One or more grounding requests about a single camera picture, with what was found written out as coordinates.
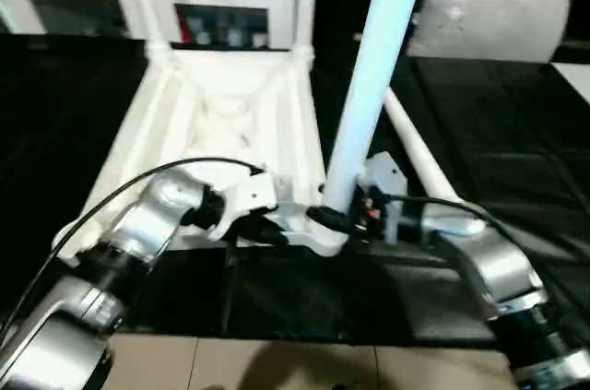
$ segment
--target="white metal frame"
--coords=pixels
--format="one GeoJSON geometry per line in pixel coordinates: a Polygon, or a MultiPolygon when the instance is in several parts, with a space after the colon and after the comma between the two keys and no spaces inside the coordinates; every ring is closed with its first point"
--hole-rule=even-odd
{"type": "MultiPolygon", "coordinates": [[[[278,179],[288,181],[289,203],[295,207],[322,201],[328,207],[346,212],[384,104],[427,192],[460,201],[389,89],[415,0],[371,1],[323,198],[316,190],[324,179],[324,168],[309,81],[314,0],[298,0],[296,43],[289,53],[173,51],[161,32],[153,0],[138,1],[147,26],[146,50],[150,66],[85,209],[139,171],[167,160],[200,155],[203,151],[210,155],[207,152],[213,151],[214,155],[264,165],[278,179]],[[227,65],[235,80],[228,83],[220,65],[227,65]],[[203,89],[207,85],[215,100],[207,99],[203,89]],[[243,85],[258,89],[245,98],[244,93],[237,97],[224,95],[243,85]],[[280,93],[284,92],[288,95],[281,97],[280,93]],[[213,117],[211,110],[217,111],[213,117]],[[277,115],[281,114],[283,117],[278,120],[277,115]],[[252,161],[249,158],[252,154],[235,146],[235,138],[247,134],[247,124],[266,127],[263,133],[254,135],[248,149],[258,149],[257,155],[262,156],[262,160],[252,161]],[[279,131],[282,131],[280,136],[274,136],[273,132],[279,131]],[[204,137],[199,139],[206,142],[205,146],[199,148],[191,144],[194,136],[204,137]],[[207,142],[212,144],[208,150],[207,142]],[[286,150],[287,142],[292,149],[286,150]]],[[[197,168],[192,174],[217,188],[227,187],[247,176],[223,164],[213,170],[197,168]]],[[[120,198],[93,219],[69,244],[69,249],[66,247],[62,257],[68,258],[86,243],[97,241],[112,215],[127,201],[126,197],[120,198]]],[[[287,233],[291,243],[310,246],[326,256],[339,252],[345,235],[303,217],[294,218],[296,215],[291,211],[290,219],[281,217],[282,222],[290,223],[287,233]]],[[[180,247],[176,244],[176,248],[198,246],[199,236],[198,233],[181,235],[177,239],[180,247]]]]}

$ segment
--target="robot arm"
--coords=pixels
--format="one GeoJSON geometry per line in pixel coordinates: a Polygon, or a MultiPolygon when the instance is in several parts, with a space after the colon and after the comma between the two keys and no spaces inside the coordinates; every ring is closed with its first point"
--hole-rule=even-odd
{"type": "Polygon", "coordinates": [[[196,225],[216,240],[235,219],[276,202],[266,173],[221,193],[179,169],[154,176],[0,350],[0,388],[101,388],[108,336],[177,230],[196,225]]]}
{"type": "Polygon", "coordinates": [[[519,388],[588,385],[590,354],[559,330],[560,310],[522,250],[448,207],[428,206],[423,217],[425,243],[457,266],[519,388]]]}
{"type": "MultiPolygon", "coordinates": [[[[365,192],[376,187],[390,196],[404,191],[404,180],[388,178],[392,163],[383,155],[369,161],[360,187],[365,192]]],[[[58,282],[0,350],[0,388],[101,388],[111,365],[108,336],[177,230],[196,225],[217,240],[237,219],[276,206],[267,173],[220,193],[178,169],[157,174],[97,245],[79,254],[75,275],[58,282]]],[[[382,201],[380,209],[383,236],[393,240],[401,222],[399,202],[382,201]]],[[[307,216],[341,232],[350,223],[325,207],[310,207],[307,216]]],[[[412,222],[420,226],[428,248],[457,266],[520,388],[559,390],[590,382],[588,350],[561,335],[556,309],[517,246],[455,208],[427,206],[412,222]]]]}

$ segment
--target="tile floor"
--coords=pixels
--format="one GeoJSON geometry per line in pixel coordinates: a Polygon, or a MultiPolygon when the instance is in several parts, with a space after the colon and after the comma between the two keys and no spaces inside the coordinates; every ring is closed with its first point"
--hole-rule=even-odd
{"type": "Polygon", "coordinates": [[[512,390],[505,358],[454,349],[117,335],[106,390],[512,390]]]}

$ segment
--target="black table surface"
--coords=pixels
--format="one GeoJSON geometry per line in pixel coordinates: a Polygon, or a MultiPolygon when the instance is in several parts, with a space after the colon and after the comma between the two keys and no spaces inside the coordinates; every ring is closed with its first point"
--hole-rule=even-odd
{"type": "MultiPolygon", "coordinates": [[[[141,41],[2,37],[0,43],[0,199],[6,210],[0,302],[6,312],[54,234],[79,213],[147,62],[141,41]]],[[[318,63],[312,71],[326,160],[353,59],[318,63]]],[[[580,133],[590,107],[554,69],[402,58],[393,87],[460,195],[562,235],[590,235],[584,178],[590,145],[580,133]]],[[[403,169],[410,192],[423,194],[384,115],[371,153],[382,150],[403,169]]],[[[551,269],[587,306],[588,269],[551,269]]],[[[55,263],[38,296],[64,271],[55,263]]],[[[572,324],[585,335],[578,319],[572,324]]],[[[393,251],[351,244],[329,259],[302,248],[170,252],[124,330],[493,347],[458,274],[402,242],[393,251]]]]}

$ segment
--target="white pillow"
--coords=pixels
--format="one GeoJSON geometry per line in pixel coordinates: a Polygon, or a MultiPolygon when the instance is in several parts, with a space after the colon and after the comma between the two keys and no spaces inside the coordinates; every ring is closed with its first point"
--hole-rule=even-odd
{"type": "Polygon", "coordinates": [[[407,54],[546,63],[570,0],[424,0],[407,54]]]}

